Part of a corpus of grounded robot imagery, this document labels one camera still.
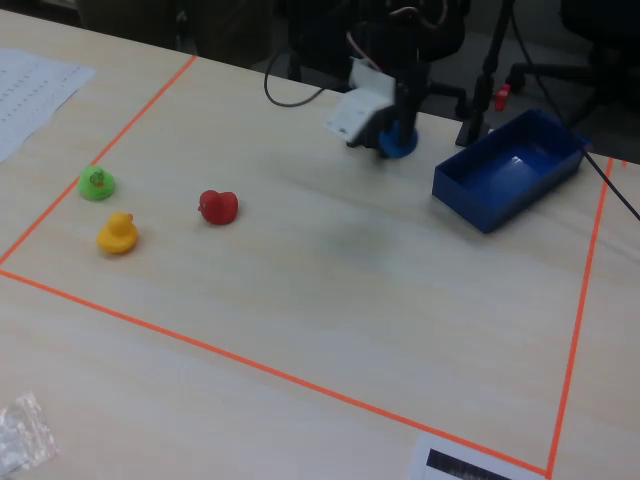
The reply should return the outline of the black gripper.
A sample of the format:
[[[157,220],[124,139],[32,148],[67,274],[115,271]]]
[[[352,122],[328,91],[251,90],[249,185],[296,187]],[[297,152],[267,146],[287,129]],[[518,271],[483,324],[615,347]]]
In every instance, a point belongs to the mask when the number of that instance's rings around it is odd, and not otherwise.
[[[398,144],[407,145],[413,135],[415,118],[428,95],[431,64],[419,59],[418,51],[392,58],[388,74],[394,79],[393,106],[376,111],[349,148],[364,147],[374,150],[378,156],[386,156],[380,145],[380,135],[398,121]]]

